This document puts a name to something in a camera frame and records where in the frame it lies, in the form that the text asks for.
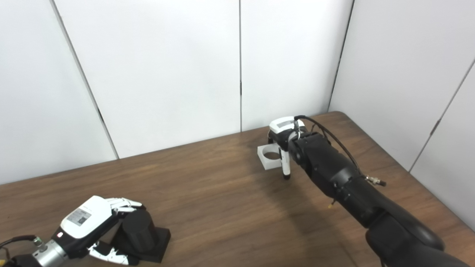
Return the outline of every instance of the black cylindrical object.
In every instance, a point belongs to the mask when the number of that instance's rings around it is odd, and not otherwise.
[[[150,251],[159,242],[153,220],[146,210],[136,210],[127,215],[122,222],[122,228],[138,252]]]

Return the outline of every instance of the silver metal joint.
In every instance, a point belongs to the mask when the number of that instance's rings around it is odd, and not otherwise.
[[[42,267],[58,267],[68,259],[66,252],[54,240],[46,243],[45,250],[33,252],[33,257]]]

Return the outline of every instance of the brown table surface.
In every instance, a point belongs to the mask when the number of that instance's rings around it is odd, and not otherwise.
[[[346,115],[316,116],[361,169],[388,182],[381,192],[426,223],[446,251],[475,266],[475,234]],[[0,186],[0,239],[50,238],[92,195],[142,202],[171,230],[161,266],[380,266],[363,229],[292,162],[292,178],[265,171],[257,146],[267,127]],[[28,243],[10,246],[31,253]],[[140,266],[155,263],[141,262]],[[86,257],[65,266],[115,266]]]

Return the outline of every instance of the robotic hand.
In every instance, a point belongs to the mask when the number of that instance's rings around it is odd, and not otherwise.
[[[300,119],[321,128],[323,134],[307,131]],[[329,134],[349,158],[332,147]],[[339,202],[363,227],[366,241],[389,267],[468,267],[444,252],[444,242],[407,210],[381,194],[372,185],[386,183],[363,175],[340,141],[323,125],[306,116],[285,117],[270,124],[269,143],[281,148],[284,178],[290,178],[289,155],[310,180],[333,202]]]
[[[139,203],[125,198],[104,199],[93,196],[66,216],[46,244],[32,254],[13,257],[9,267],[58,267],[67,259],[91,255],[123,265],[137,265],[139,259],[99,241],[114,225],[136,209]]]

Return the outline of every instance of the robotic finger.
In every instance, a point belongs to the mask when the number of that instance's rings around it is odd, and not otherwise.
[[[142,203],[125,199],[125,198],[108,198],[105,199],[111,206],[111,209],[117,213],[119,219],[125,218],[127,214],[137,210],[146,210],[146,207]]]
[[[97,241],[96,243],[94,243],[94,245],[89,247],[88,250],[89,255],[103,261],[132,266],[136,266],[139,264],[138,258],[131,255],[127,255],[122,251],[115,249],[111,245],[102,241]]]

